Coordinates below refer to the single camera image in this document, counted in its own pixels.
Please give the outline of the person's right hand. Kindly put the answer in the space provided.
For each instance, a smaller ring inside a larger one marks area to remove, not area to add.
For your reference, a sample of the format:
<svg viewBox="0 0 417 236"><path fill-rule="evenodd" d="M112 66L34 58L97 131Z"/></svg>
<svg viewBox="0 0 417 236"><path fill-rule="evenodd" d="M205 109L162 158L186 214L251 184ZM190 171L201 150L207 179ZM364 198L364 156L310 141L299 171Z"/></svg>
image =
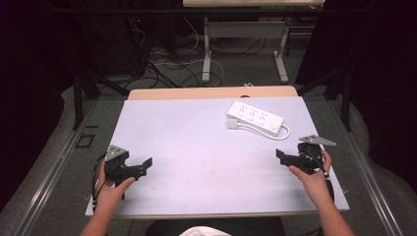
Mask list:
<svg viewBox="0 0 417 236"><path fill-rule="evenodd" d="M290 165L288 169L303 183L306 193L316 207L333 203L325 180L325 174L322 170L308 175L293 165Z"/></svg>

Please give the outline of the black metal stand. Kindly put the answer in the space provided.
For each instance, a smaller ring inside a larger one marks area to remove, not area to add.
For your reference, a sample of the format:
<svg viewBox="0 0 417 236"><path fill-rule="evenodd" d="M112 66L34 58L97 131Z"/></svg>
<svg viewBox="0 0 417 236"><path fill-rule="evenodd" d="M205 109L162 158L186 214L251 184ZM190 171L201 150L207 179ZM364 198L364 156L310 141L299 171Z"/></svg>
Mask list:
<svg viewBox="0 0 417 236"><path fill-rule="evenodd" d="M349 66L342 66L340 69L331 70L318 79L297 89L298 94L303 95L318 85L329 83L329 86L325 90L324 97L326 100L336 100L336 97L341 94L340 120L348 132L351 131L349 114L352 73L353 71Z"/></svg>
<svg viewBox="0 0 417 236"><path fill-rule="evenodd" d="M77 130L84 121L83 95L85 94L89 99L99 99L101 96L101 92L96 84L103 84L122 95L128 95L130 93L127 89L116 85L91 69L87 69L85 67L77 68L73 76L75 104L74 130Z"/></svg>

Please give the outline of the white table mat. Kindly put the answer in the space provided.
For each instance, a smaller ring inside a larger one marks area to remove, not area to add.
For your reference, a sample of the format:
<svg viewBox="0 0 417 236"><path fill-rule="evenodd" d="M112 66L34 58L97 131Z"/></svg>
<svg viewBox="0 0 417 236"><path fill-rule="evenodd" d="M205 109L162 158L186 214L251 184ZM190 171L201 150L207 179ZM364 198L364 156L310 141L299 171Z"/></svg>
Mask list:
<svg viewBox="0 0 417 236"><path fill-rule="evenodd" d="M157 219L313 213L302 183L275 153L296 154L316 127L299 96L248 97L245 103L283 118L277 141L227 127L230 98L127 100L111 143L129 166L152 166L126 192L118 218Z"/></svg>

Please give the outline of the black computer tower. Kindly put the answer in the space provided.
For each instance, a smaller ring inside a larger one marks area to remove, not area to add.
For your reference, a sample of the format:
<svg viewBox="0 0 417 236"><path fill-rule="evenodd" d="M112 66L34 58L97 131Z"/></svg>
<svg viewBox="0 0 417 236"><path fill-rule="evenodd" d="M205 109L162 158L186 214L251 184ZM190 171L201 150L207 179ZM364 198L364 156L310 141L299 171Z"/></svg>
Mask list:
<svg viewBox="0 0 417 236"><path fill-rule="evenodd" d="M141 77L146 71L151 40L129 18L79 18L100 72Z"/></svg>

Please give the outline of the white power strip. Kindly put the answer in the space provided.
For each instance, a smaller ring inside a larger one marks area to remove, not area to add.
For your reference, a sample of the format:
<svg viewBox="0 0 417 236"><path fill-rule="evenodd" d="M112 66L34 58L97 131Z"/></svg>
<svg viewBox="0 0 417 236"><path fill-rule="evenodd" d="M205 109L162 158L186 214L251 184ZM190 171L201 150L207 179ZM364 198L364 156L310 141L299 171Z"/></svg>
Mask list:
<svg viewBox="0 0 417 236"><path fill-rule="evenodd" d="M226 115L228 118L237 119L240 123L251 125L275 137L283 125L282 117L239 100L231 105Z"/></svg>

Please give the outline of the white desk with metal legs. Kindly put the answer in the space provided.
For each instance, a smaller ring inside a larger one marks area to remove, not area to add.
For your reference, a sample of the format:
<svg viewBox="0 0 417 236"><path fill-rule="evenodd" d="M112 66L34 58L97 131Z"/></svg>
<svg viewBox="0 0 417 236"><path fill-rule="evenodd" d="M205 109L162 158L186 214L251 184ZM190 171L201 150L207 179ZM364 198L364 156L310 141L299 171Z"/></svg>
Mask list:
<svg viewBox="0 0 417 236"><path fill-rule="evenodd" d="M323 6L326 0L183 0L183 6L192 10L314 10ZM205 58L203 65L202 82L208 83L210 79L211 49L210 40L219 37L260 37L277 38L280 40L279 48L273 52L278 78L283 84L288 83L288 76L282 60L286 41L289 36L291 17L279 17L277 20L256 21L245 20L237 22L232 20L213 21L204 17L204 47Z"/></svg>

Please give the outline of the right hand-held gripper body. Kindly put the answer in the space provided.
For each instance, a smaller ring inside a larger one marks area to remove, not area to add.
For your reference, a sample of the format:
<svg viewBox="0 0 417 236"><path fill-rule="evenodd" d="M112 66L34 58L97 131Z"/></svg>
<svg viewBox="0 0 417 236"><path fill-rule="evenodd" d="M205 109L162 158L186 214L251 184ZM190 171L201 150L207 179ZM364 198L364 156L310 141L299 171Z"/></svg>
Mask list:
<svg viewBox="0 0 417 236"><path fill-rule="evenodd" d="M296 167L309 175L314 174L317 169L327 175L328 172L324 168L322 146L335 146L335 142L317 135L302 137L299 141L298 156L291 156L289 160L294 161Z"/></svg>

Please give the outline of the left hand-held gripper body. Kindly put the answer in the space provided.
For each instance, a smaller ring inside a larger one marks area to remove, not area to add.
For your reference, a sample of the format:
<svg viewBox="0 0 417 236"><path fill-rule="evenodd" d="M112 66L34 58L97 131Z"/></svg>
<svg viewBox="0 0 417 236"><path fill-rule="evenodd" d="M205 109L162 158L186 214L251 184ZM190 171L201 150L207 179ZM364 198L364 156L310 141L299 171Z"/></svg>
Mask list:
<svg viewBox="0 0 417 236"><path fill-rule="evenodd" d="M144 168L141 165L127 166L125 161L128 157L126 149L110 146L104 157L105 178L110 181L125 181L131 177L135 179L135 172Z"/></svg>

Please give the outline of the wooden table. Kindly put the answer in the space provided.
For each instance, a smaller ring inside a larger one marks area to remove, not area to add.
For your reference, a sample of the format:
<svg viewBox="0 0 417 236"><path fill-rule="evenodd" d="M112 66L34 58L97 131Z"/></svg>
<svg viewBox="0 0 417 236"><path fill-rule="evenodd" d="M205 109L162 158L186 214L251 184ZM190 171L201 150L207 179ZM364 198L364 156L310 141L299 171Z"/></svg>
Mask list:
<svg viewBox="0 0 417 236"><path fill-rule="evenodd" d="M292 86L227 87L227 88L150 88L134 89L129 100L206 99L239 97L297 96Z"/></svg>

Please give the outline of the black floor socket frame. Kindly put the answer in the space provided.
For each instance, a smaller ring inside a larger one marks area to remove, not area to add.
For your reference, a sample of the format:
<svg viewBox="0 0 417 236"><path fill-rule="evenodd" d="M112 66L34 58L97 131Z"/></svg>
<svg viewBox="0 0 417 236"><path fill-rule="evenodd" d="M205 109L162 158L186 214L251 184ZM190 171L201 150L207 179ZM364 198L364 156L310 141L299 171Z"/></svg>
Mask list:
<svg viewBox="0 0 417 236"><path fill-rule="evenodd" d="M94 138L95 138L95 135L82 133L76 143L76 148L89 148Z"/></svg>

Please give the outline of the person's left hand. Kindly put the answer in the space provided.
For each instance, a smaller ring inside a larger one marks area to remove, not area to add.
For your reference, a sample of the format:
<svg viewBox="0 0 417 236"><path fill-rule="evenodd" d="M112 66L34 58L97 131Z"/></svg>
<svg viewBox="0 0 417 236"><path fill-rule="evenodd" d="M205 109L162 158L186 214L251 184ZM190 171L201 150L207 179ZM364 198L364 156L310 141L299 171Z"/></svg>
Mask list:
<svg viewBox="0 0 417 236"><path fill-rule="evenodd" d="M119 186L114 187L111 182L106 181L104 168L105 163L101 162L95 187L96 205L94 215L111 217L119 207L123 194L135 182L135 179L130 177Z"/></svg>

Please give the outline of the aluminium floor rail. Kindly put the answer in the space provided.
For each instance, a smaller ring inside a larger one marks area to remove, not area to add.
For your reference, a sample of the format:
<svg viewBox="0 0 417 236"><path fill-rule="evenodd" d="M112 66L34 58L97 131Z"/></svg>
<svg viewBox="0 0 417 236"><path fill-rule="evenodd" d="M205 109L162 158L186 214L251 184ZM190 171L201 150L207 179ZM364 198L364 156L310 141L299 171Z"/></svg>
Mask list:
<svg viewBox="0 0 417 236"><path fill-rule="evenodd" d="M77 236L88 221L92 166L100 148L98 128L91 119L98 103L89 101L85 118L73 129L73 114L66 112L24 186L13 198L23 205L11 236ZM95 135L89 148L76 148L82 133Z"/></svg>
<svg viewBox="0 0 417 236"><path fill-rule="evenodd" d="M380 222L382 223L387 236L404 236L399 224L393 216L390 207L387 204L387 200L379 187L375 174L365 158L365 155L359 148L358 144L354 140L354 137L350 131L347 130L341 120L341 110L338 108L336 101L329 101L328 107L332 116L336 120L336 123L341 130L341 133L346 139L350 149L353 151L353 162L356 165L356 169L364 183L364 186L368 192L371 202L376 210Z"/></svg>

